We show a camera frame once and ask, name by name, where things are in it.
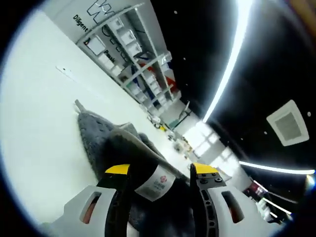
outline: logo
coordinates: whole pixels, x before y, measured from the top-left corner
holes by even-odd
[[[165,175],[160,177],[160,182],[165,183],[167,182],[167,177]]]
[[[112,6],[107,3],[107,0],[97,0],[92,6],[87,9],[87,13],[93,16],[93,21],[99,24],[106,17],[114,14]]]

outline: shelving unit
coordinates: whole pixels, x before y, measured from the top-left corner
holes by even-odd
[[[143,105],[150,111],[155,107],[157,110],[164,106],[170,106],[172,102],[175,100],[174,94],[171,93],[171,85],[168,85],[166,77],[163,73],[161,62],[165,59],[166,53],[158,54],[150,35],[148,34],[148,30],[144,24],[144,20],[141,14],[138,11],[138,8],[141,7],[144,3],[137,4],[128,8],[125,8],[116,14],[106,18],[96,27],[91,29],[85,36],[78,40],[77,46],[87,54],[101,69],[103,69],[122,89],[124,89],[132,98],[134,98],[138,103]],[[130,53],[127,46],[121,39],[119,33],[120,29],[116,30],[111,26],[111,22],[120,18],[123,22],[124,27],[131,29],[137,39],[137,42],[141,46],[142,52],[136,54],[135,56]],[[105,50],[101,51],[99,54],[95,54],[86,43],[94,38],[95,36],[100,37],[99,39],[104,42],[106,37],[110,39],[111,43],[104,44]],[[115,44],[118,45],[119,49],[116,48],[117,52],[122,56],[124,62],[121,63],[124,66],[123,71],[118,75],[114,75],[111,70],[109,70],[104,63],[99,60],[99,56],[102,54],[106,54],[109,52],[108,46],[114,47]],[[146,55],[149,58],[146,61],[144,66],[139,64],[139,58],[143,55]],[[153,69],[153,73],[155,74],[155,78],[161,88],[161,92],[155,96],[155,93],[151,90],[151,85],[145,80],[144,72],[149,67]],[[137,82],[138,85],[142,85],[144,89],[141,90],[147,96],[147,99],[141,101],[137,95],[134,95],[132,91],[129,89],[129,84]],[[160,96],[164,96],[168,103],[161,104]]]

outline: gray cloth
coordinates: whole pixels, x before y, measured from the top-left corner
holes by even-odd
[[[100,115],[86,110],[78,100],[75,101],[75,104],[80,110],[80,114],[78,115],[78,125],[82,143],[91,167],[97,179],[100,180],[106,168],[106,158],[104,157],[103,148],[109,138],[110,132],[115,128],[121,128],[133,134],[138,139],[141,139],[141,137],[133,124],[126,123],[123,125],[115,125]],[[145,134],[143,134],[142,137],[147,139],[147,142],[150,143]]]

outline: white shelf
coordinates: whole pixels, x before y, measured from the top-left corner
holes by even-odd
[[[88,32],[85,36],[81,37],[77,45],[78,47],[84,51],[101,69],[103,69],[110,77],[113,78],[114,81],[116,81],[129,95],[131,95],[138,103],[144,105],[146,103],[150,103],[149,105],[153,105],[154,102],[158,100],[158,97],[160,95],[165,95],[167,100],[174,100],[174,96],[170,91],[170,88],[172,86],[168,85],[166,77],[162,71],[162,68],[159,64],[160,59],[164,57],[164,54],[158,55],[157,50],[153,44],[153,41],[151,40],[151,37],[148,33],[148,30],[146,28],[145,22],[141,16],[141,14],[138,11],[138,8],[141,7],[144,3],[137,4],[128,8],[125,8],[115,15],[112,15],[105,20],[103,20],[100,24],[98,24],[96,27],[94,27],[90,32]],[[134,30],[135,36],[137,38],[137,41],[142,47],[143,52],[148,52],[149,55],[151,55],[153,58],[143,67],[141,67],[138,64],[138,60],[130,54],[127,46],[124,44],[124,42],[121,40],[118,31],[116,29],[113,29],[108,23],[115,20],[116,18],[120,17],[121,20],[124,23],[124,26],[128,29],[131,28],[131,30]],[[121,48],[122,52],[125,54],[125,61],[130,61],[132,65],[137,69],[137,71],[132,74],[131,76],[128,76],[128,71],[126,71],[126,74],[123,74],[125,77],[128,77],[124,82],[122,82],[118,77],[113,75],[113,73],[105,68],[102,63],[99,62],[98,56],[95,55],[85,44],[88,39],[93,37],[94,35],[99,34],[100,32],[103,32],[103,30],[107,30],[107,32],[112,35],[112,37],[115,39],[115,41],[118,43],[119,47]],[[145,101],[144,103],[140,102],[136,96],[134,96],[130,90],[127,88],[127,85],[131,83],[135,78],[142,79],[143,83],[145,84],[145,87],[147,90],[150,89],[150,85],[146,82],[145,76],[143,72],[147,70],[149,67],[153,67],[154,73],[156,75],[156,79],[158,84],[160,85],[162,92],[159,93],[154,99]]]

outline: red object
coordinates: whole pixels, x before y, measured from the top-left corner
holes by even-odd
[[[164,175],[164,176],[161,176],[160,177],[160,182],[162,182],[162,183],[165,183],[165,182],[167,182],[167,177]]]
[[[143,66],[145,66],[145,63],[140,63],[139,65],[140,65],[141,67],[143,67]],[[153,67],[151,67],[151,66],[148,67],[147,70],[154,73],[154,69],[153,69]],[[169,78],[169,77],[167,77],[167,76],[165,76],[165,77],[166,77],[166,79],[167,79],[167,84],[168,84],[168,85],[173,85],[173,86],[171,87],[171,89],[170,89],[171,93],[173,93],[173,92],[175,92],[176,90],[178,90],[176,82],[175,82],[173,79],[171,79],[171,78]]]
[[[259,187],[259,186],[258,186],[256,183],[252,183],[249,188],[250,188],[252,191],[256,192],[257,189],[258,189],[258,187]]]

